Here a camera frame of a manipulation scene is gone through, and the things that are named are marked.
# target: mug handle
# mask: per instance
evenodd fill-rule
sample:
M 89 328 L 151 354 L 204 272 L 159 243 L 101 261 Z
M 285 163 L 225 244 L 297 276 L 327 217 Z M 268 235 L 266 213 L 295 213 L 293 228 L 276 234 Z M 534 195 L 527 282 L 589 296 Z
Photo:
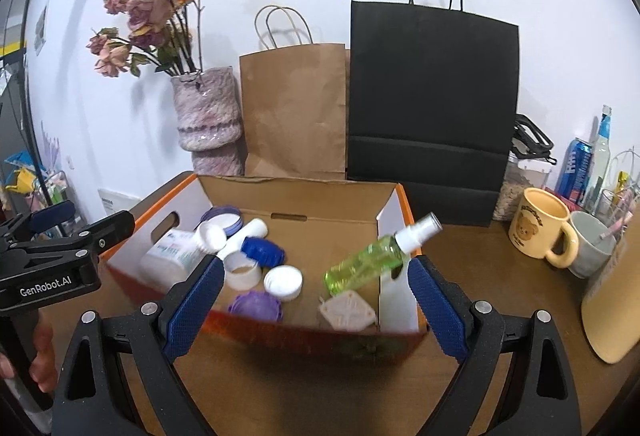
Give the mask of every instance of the mug handle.
M 567 268 L 568 266 L 571 266 L 571 263 L 574 262 L 575 258 L 578 256 L 580 241 L 578 240 L 578 234 L 575 232 L 574 227 L 567 221 L 563 221 L 560 228 L 566 235 L 569 241 L 569 246 L 566 251 L 560 255 L 556 255 L 549 250 L 545 254 L 545 258 L 556 268 Z

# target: vase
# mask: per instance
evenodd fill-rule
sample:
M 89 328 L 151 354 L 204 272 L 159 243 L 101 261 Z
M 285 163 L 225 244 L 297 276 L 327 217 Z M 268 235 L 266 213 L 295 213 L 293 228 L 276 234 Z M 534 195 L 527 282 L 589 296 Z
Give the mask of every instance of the vase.
M 235 143 L 191 153 L 193 171 L 199 176 L 241 176 L 242 162 Z
M 210 151 L 233 143 L 242 135 L 236 79 L 231 67 L 172 76 L 180 147 Z

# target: wooden table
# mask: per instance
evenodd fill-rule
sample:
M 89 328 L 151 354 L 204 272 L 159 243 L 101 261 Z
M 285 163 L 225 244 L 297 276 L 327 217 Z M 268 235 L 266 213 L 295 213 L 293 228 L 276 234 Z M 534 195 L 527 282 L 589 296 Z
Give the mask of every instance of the wooden table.
M 138 209 L 146 208 L 149 201 Z M 491 302 L 504 314 L 530 316 L 538 308 L 556 321 L 574 373 L 584 434 L 600 419 L 625 380 L 636 372 L 640 346 L 610 366 L 591 351 L 580 323 L 586 285 L 567 270 L 529 259 L 507 238 L 505 225 L 445 226 L 424 247 L 442 275 L 472 300 Z M 45 308 L 54 324 L 58 366 L 80 315 L 103 317 L 132 311 L 130 301 L 102 268 L 102 288 Z M 510 357 L 502 355 L 470 434 L 482 434 L 497 403 Z M 150 408 L 130 355 L 123 355 L 129 383 L 146 429 L 164 434 Z M 207 421 L 220 436 L 415 436 L 444 392 L 456 362 L 429 334 L 396 367 L 337 366 L 248 347 L 200 334 L 175 367 Z

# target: finger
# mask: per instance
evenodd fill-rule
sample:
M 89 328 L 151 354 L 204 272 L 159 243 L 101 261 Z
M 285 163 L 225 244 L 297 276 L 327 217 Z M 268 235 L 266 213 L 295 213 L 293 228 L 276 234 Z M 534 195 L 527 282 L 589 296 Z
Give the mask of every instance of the finger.
M 49 347 L 43 352 L 39 352 L 31 362 L 29 374 L 34 382 L 38 384 L 45 380 L 56 368 L 56 356 L 53 353 L 53 347 Z
M 14 366 L 6 356 L 0 353 L 0 378 L 13 378 L 14 376 Z
M 38 387 L 42 392 L 52 392 L 58 384 L 58 372 L 54 369 L 45 380 L 38 383 Z
M 40 321 L 33 330 L 33 345 L 37 352 L 48 350 L 53 340 L 53 327 L 40 313 Z

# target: blue can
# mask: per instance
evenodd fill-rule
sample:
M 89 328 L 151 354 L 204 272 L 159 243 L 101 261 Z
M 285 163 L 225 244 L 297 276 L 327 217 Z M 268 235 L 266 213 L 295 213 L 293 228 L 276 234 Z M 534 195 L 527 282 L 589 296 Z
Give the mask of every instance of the blue can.
M 556 192 L 572 203 L 577 203 L 585 191 L 592 154 L 593 147 L 585 140 L 574 138 L 569 144 Z

